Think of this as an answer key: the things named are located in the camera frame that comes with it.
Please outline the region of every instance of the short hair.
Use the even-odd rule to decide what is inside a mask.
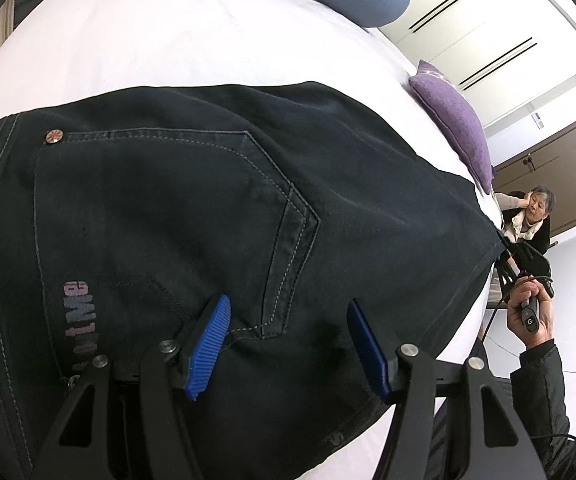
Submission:
[[[546,197],[546,213],[550,213],[555,209],[555,194],[546,186],[535,186],[530,190],[535,195],[543,195]]]

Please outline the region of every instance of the black pants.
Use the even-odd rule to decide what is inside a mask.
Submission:
[[[229,334],[184,408],[200,466],[295,478],[385,411],[349,300],[436,356],[501,250],[470,182],[320,84],[134,88],[0,120],[0,469],[28,478],[89,359],[129,377],[223,292]]]

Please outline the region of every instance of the metal screw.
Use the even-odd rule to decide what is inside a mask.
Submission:
[[[412,343],[405,343],[401,345],[401,353],[408,357],[414,357],[419,353],[419,348]]]
[[[177,345],[172,339],[166,339],[159,343],[159,351],[162,354],[172,354],[175,350],[177,350]]]
[[[486,364],[483,359],[479,357],[471,357],[468,359],[468,366],[470,368],[474,368],[475,370],[483,370],[486,367]]]
[[[100,354],[97,357],[95,357],[94,359],[92,359],[92,365],[95,368],[103,368],[107,364],[108,364],[108,356],[105,356],[103,354]]]
[[[61,130],[50,130],[46,134],[46,144],[55,144],[63,139],[63,132]]]
[[[75,384],[77,384],[78,380],[79,380],[78,375],[73,375],[71,378],[68,379],[68,391],[69,392],[71,392],[73,389],[75,389]]]

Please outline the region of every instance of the mattress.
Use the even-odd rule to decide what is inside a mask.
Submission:
[[[434,167],[472,182],[412,96],[414,72],[378,30],[314,0],[44,0],[0,49],[0,118],[135,86],[316,81],[371,108]],[[494,199],[474,192],[500,227]],[[486,297],[487,288],[440,359],[466,359]],[[372,478],[391,418],[392,409],[302,479]]]

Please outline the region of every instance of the white cabinet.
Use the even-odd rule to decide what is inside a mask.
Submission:
[[[444,72],[484,125],[576,73],[576,31],[548,0],[411,0],[382,32]]]

